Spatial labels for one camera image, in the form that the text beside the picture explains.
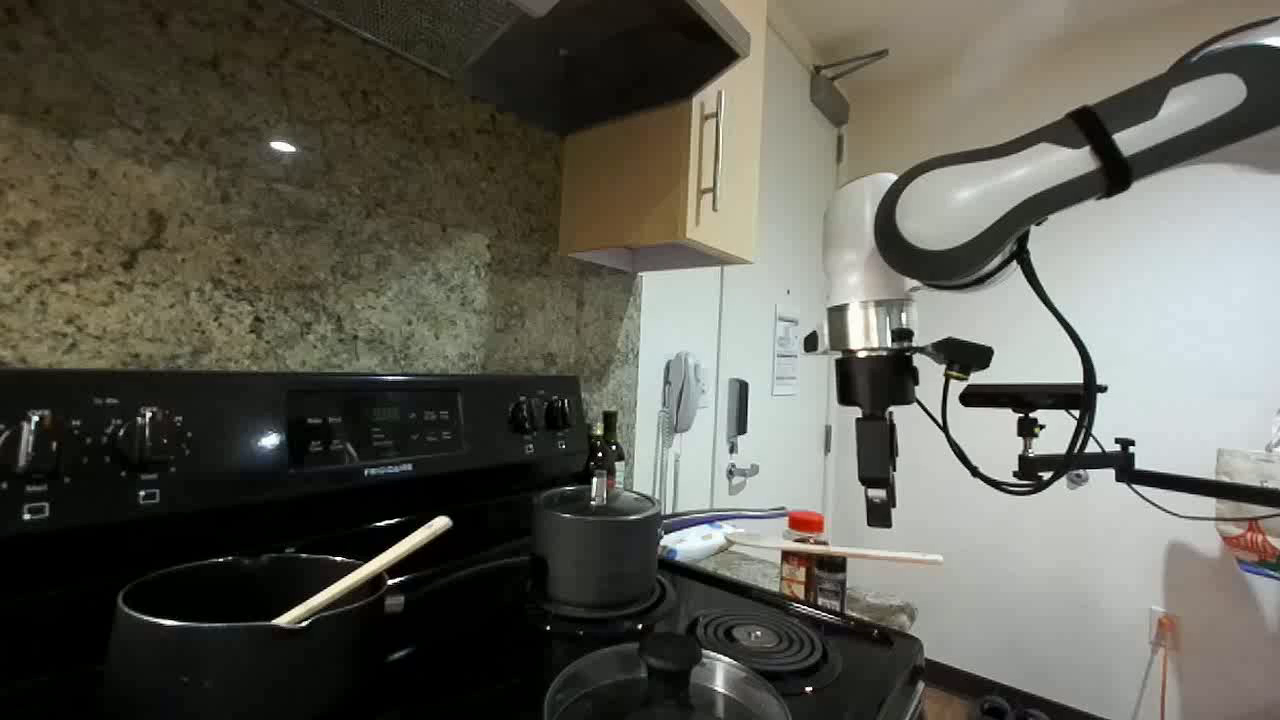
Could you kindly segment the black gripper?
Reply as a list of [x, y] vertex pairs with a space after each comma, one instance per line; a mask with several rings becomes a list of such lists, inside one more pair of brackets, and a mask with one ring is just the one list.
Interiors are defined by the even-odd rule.
[[896, 515], [890, 408], [914, 395], [914, 382], [918, 371], [909, 353], [889, 353], [889, 355], [843, 353], [835, 360], [835, 406], [857, 412], [857, 450], [861, 450], [857, 465], [861, 465], [868, 528], [890, 528], [890, 515]]

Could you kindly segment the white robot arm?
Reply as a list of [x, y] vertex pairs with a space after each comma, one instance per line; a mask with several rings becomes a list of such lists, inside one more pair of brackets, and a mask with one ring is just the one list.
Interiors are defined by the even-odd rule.
[[1006, 481], [971, 465], [949, 427], [949, 412], [933, 415], [953, 455], [980, 486], [1002, 496], [1039, 496], [1063, 476], [1113, 469], [1127, 488], [1164, 488], [1274, 512], [1274, 488], [1151, 471], [1134, 465], [1127, 439], [1091, 451], [1105, 385], [1082, 338], [1046, 299], [1026, 252], [1031, 229], [1046, 218], [1086, 199], [1113, 199], [1145, 178], [1252, 140], [1274, 125], [1280, 20], [1264, 18], [1209, 37], [1159, 77], [1078, 105], [1015, 140], [925, 159], [879, 183], [851, 229], [833, 223], [833, 299], [829, 315], [803, 338], [803, 349], [835, 360], [835, 399], [857, 412], [864, 523], [889, 528], [896, 512], [901, 439], [890, 408], [914, 406], [914, 355], [933, 355], [949, 388], [993, 365], [988, 344], [957, 338], [918, 344], [909, 328], [913, 288], [980, 288], [1006, 263], [1021, 267], [1022, 285], [1063, 328], [1078, 360], [1078, 382], [971, 385], [958, 394], [968, 408], [1006, 408], [1015, 415], [1022, 451]]

